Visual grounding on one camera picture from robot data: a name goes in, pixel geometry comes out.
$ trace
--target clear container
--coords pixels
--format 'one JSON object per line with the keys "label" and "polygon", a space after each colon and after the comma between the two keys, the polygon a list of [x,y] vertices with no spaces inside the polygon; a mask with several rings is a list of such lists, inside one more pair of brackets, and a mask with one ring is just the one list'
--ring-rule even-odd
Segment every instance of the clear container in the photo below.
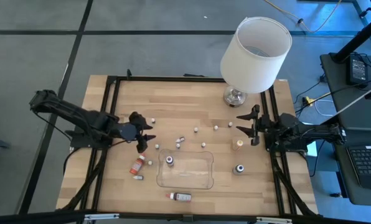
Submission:
{"label": "clear container", "polygon": [[[166,157],[173,157],[173,165]],[[159,153],[156,183],[161,187],[210,189],[213,187],[214,158],[210,152],[185,152],[164,149]]]}

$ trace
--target lamp base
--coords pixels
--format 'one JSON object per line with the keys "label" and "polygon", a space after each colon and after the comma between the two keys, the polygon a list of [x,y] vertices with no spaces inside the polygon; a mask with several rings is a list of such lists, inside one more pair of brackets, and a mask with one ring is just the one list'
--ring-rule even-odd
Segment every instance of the lamp base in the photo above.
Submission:
{"label": "lamp base", "polygon": [[233,86],[229,86],[224,91],[223,99],[227,105],[239,107],[247,99],[247,94],[236,90]]}

